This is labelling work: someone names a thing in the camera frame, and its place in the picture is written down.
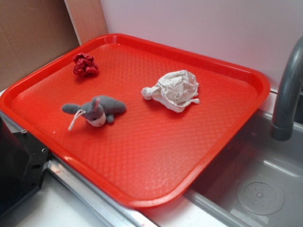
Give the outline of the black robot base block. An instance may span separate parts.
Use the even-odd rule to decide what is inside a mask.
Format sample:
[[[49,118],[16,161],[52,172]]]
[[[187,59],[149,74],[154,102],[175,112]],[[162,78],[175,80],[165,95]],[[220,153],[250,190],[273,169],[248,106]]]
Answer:
[[[49,153],[49,148],[30,132],[11,132],[0,120],[1,217],[41,189]]]

